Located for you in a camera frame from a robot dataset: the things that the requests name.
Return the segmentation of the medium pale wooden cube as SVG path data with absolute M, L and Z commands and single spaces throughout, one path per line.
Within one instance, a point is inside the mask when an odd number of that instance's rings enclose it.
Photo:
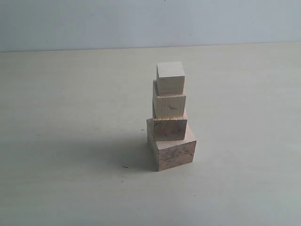
M 152 103 L 156 118 L 182 117 L 186 104 L 185 90 L 179 95 L 160 96 L 157 81 L 153 80 Z

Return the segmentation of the smallest wooden cube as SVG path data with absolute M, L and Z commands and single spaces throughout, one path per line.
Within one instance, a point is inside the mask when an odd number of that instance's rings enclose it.
M 181 95 L 185 72 L 181 62 L 157 63 L 157 87 L 160 96 Z

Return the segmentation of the striped medium-large wooden cube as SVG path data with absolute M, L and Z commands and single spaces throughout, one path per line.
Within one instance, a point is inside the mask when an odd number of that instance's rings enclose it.
M 187 114 L 171 118 L 153 117 L 153 137 L 155 141 L 184 140 L 187 126 Z

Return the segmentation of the largest wooden cube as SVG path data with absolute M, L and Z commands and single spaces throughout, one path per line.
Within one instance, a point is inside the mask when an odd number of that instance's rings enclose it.
M 186 126 L 184 140 L 156 141 L 152 134 L 152 119 L 147 119 L 147 139 L 157 171 L 193 162 L 197 140 L 190 126 Z

